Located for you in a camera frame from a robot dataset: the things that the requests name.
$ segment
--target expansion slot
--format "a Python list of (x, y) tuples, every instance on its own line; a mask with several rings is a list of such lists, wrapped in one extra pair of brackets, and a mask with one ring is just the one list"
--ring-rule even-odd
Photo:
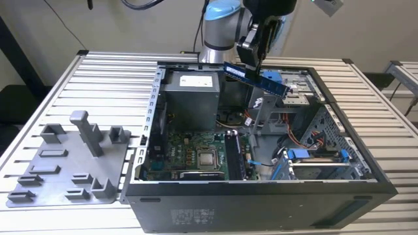
[(236, 130), (225, 131), (224, 148), (227, 154), (229, 180), (243, 180), (245, 177), (245, 167)]

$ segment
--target blue cable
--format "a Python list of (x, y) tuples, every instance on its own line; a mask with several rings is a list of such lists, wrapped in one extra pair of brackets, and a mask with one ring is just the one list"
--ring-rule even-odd
[(253, 160), (247, 160), (247, 162), (248, 162), (249, 164), (253, 164), (253, 165), (273, 166), (273, 165), (268, 165), (268, 164), (264, 164), (264, 163), (259, 163), (259, 162), (256, 162), (256, 161), (253, 161)]

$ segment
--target black computer chassis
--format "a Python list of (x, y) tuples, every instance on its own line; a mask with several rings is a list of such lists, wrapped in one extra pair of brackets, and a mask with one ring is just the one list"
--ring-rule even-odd
[[(221, 64), (157, 64), (169, 71), (223, 71)], [(264, 69), (309, 73), (377, 182), (130, 184), (130, 162), (120, 201), (130, 205), (145, 233), (340, 229), (397, 193), (315, 69), (284, 66)]]

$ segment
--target white wall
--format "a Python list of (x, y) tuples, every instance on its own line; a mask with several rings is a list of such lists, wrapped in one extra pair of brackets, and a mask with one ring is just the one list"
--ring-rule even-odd
[(5, 55), (0, 50), (0, 91), (8, 85), (22, 85), (24, 82), (20, 79), (14, 68), (12, 67)]
[(418, 61), (418, 0), (344, 0), (329, 18), (308, 0), (299, 8), (283, 56), (349, 58), (381, 72), (389, 60)]
[[(85, 0), (48, 2), (89, 50), (192, 50), (202, 0), (166, 0), (146, 11), (128, 9), (118, 0), (93, 0), (92, 11)], [(418, 61), (416, 9), (418, 0), (344, 0), (329, 18), (309, 0), (299, 0), (281, 56), (351, 58), (363, 71), (377, 72), (389, 60)], [(41, 79), (52, 85), (81, 49), (78, 42), (42, 0), (0, 0), (0, 15)], [(0, 55), (8, 82), (21, 83), (9, 68)]]
[[(89, 50), (192, 50), (201, 0), (166, 0), (146, 11), (128, 9), (118, 0), (93, 0), (92, 11), (85, 0), (48, 3)], [(0, 15), (38, 76), (52, 85), (81, 49), (78, 42), (42, 0), (0, 0)]]

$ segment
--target slotted aluminum platform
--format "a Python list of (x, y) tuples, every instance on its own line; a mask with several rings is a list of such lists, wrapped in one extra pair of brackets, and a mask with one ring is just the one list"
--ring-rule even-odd
[(405, 88), (418, 96), (418, 62), (391, 61), (385, 69)]
[[(48, 97), (0, 158), (0, 231), (16, 234), (141, 234), (128, 205), (8, 208), (6, 194), (41, 144), (45, 123), (74, 130), (73, 110), (89, 112), (101, 129), (122, 125), (138, 144), (156, 61), (196, 61), (194, 55), (89, 52), (72, 61)], [(418, 234), (418, 130), (353, 65), (341, 60), (268, 58), (264, 65), (313, 67), (399, 194), (339, 231), (344, 235)], [(324, 231), (248, 234), (323, 234)]]

